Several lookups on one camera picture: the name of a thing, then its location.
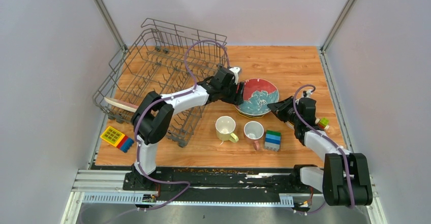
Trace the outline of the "red and teal floral plate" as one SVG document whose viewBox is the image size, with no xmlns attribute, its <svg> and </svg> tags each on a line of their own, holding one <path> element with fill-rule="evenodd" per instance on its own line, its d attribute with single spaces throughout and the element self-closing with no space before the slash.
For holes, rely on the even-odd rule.
<svg viewBox="0 0 431 224">
<path fill-rule="evenodd" d="M 235 106 L 237 111 L 249 115 L 269 113 L 268 103 L 279 101 L 280 95 L 277 87 L 268 80 L 252 78 L 244 81 L 243 103 Z"/>
</svg>

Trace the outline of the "cream and pink plate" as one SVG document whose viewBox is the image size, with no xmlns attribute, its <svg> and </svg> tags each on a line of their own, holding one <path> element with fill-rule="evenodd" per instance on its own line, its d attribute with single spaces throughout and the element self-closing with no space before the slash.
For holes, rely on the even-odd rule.
<svg viewBox="0 0 431 224">
<path fill-rule="evenodd" d="M 117 108 L 121 108 L 123 110 L 129 111 L 129 112 L 133 112 L 135 113 L 138 109 L 138 106 L 134 105 L 134 104 L 130 104 L 118 99 L 114 99 L 114 98 L 110 98 L 110 97 L 104 97 L 104 101 L 107 102 L 108 104 L 117 107 Z"/>
</svg>

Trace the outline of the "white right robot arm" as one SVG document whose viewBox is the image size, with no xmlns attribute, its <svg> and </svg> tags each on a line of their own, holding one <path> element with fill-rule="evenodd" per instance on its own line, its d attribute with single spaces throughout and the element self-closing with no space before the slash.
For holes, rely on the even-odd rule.
<svg viewBox="0 0 431 224">
<path fill-rule="evenodd" d="M 312 187 L 321 192 L 330 206 L 369 206 L 373 201 L 367 159 L 336 144 L 326 134 L 326 118 L 316 117 L 316 101 L 289 97 L 267 105 L 277 119 L 294 131 L 295 138 L 311 149 L 323 162 L 316 165 L 295 165 L 290 185 L 296 192 Z"/>
</svg>

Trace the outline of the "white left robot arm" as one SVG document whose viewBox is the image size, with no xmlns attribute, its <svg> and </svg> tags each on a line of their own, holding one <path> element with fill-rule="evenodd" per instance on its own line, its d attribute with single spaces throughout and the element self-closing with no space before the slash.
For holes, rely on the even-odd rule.
<svg viewBox="0 0 431 224">
<path fill-rule="evenodd" d="M 173 116 L 192 107 L 216 101 L 231 105 L 242 104 L 244 83 L 239 81 L 240 73 L 240 67 L 219 67 L 213 76 L 202 81 L 198 81 L 192 74 L 193 86 L 179 92 L 149 92 L 132 116 L 137 152 L 125 183 L 143 190 L 152 189 L 155 183 L 161 183 L 153 174 L 158 143 L 168 132 Z"/>
</svg>

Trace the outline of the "stacked teal and yellow bowls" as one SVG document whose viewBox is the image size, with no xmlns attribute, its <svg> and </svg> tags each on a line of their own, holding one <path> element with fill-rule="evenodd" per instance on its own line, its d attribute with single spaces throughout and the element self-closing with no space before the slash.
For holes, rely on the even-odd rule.
<svg viewBox="0 0 431 224">
<path fill-rule="evenodd" d="M 294 127 L 295 127 L 295 123 L 294 123 L 294 122 L 287 121 L 287 122 L 286 122 L 286 125 L 287 125 L 290 129 L 294 130 Z"/>
</svg>

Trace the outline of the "green scalloped plate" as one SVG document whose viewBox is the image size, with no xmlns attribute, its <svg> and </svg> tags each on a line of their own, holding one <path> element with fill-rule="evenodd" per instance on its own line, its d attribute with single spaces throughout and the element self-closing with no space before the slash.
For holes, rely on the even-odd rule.
<svg viewBox="0 0 431 224">
<path fill-rule="evenodd" d="M 266 113 L 261 114 L 261 115 L 249 115 L 249 114 L 243 113 L 241 111 L 237 111 L 237 112 L 238 112 L 239 115 L 241 115 L 241 116 L 243 116 L 245 118 L 248 118 L 248 119 L 262 118 L 262 117 L 264 117 L 266 115 Z"/>
</svg>

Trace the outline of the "green blue grey block stack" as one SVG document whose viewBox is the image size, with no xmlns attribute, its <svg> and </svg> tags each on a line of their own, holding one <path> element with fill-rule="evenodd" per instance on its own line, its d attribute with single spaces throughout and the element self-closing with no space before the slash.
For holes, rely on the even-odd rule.
<svg viewBox="0 0 431 224">
<path fill-rule="evenodd" d="M 264 139 L 264 148 L 272 151 L 279 151 L 281 147 L 281 133 L 267 130 Z"/>
</svg>

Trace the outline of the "pink mug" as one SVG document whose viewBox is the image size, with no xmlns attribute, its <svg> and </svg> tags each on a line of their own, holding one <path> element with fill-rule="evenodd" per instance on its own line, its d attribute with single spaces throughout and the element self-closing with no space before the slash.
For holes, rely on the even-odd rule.
<svg viewBox="0 0 431 224">
<path fill-rule="evenodd" d="M 261 149 L 261 140 L 264 135 L 264 127 L 257 121 L 249 121 L 244 125 L 243 133 L 245 139 L 251 143 L 256 151 Z"/>
</svg>

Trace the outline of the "yellow mug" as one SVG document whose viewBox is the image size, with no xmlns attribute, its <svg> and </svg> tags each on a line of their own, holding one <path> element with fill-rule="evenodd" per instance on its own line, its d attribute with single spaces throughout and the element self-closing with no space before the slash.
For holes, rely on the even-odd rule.
<svg viewBox="0 0 431 224">
<path fill-rule="evenodd" d="M 233 143 L 238 142 L 239 138 L 235 134 L 236 122 L 230 116 L 221 116 L 215 122 L 217 138 L 221 140 L 221 144 L 225 141 Z"/>
</svg>

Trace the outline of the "small red yellow green toy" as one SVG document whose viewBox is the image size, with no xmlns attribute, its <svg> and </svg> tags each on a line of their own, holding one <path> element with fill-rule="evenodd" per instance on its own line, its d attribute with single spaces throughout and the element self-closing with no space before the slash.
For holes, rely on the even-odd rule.
<svg viewBox="0 0 431 224">
<path fill-rule="evenodd" d="M 326 131 L 330 128 L 329 120 L 325 117 L 316 118 L 315 124 L 320 130 Z"/>
</svg>

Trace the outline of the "yellow red blue toy block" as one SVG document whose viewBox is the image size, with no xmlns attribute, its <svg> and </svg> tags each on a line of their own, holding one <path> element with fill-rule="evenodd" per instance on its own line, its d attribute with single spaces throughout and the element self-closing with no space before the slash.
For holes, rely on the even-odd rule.
<svg viewBox="0 0 431 224">
<path fill-rule="evenodd" d="M 134 140 L 132 138 L 111 126 L 108 126 L 100 134 L 100 139 L 124 153 L 127 153 L 134 144 Z"/>
</svg>

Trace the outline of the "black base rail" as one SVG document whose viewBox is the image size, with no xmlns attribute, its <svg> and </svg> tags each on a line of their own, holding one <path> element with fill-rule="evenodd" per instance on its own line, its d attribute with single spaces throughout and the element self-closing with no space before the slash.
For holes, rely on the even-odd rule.
<svg viewBox="0 0 431 224">
<path fill-rule="evenodd" d="M 139 208 L 170 205 L 264 206 L 311 208 L 313 197 L 329 206 L 357 206 L 373 202 L 373 185 L 366 170 L 351 170 L 351 187 L 340 168 L 326 179 L 311 165 L 293 168 L 181 168 L 158 167 L 149 178 L 134 168 L 99 167 L 79 170 L 72 186 L 88 203 L 134 204 Z"/>
</svg>

